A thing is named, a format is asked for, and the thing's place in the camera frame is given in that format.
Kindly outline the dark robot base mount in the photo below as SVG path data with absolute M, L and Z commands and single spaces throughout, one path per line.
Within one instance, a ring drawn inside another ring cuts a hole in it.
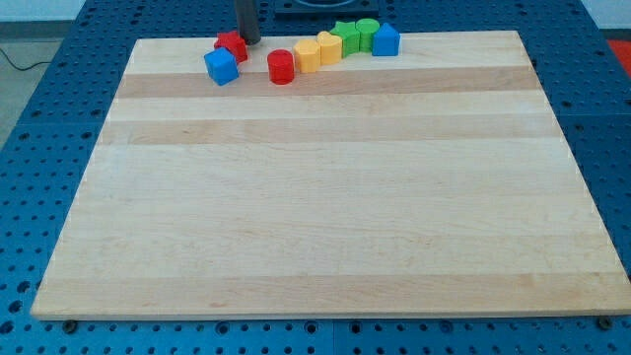
M 300 16 L 377 16 L 378 0 L 275 0 L 274 18 Z

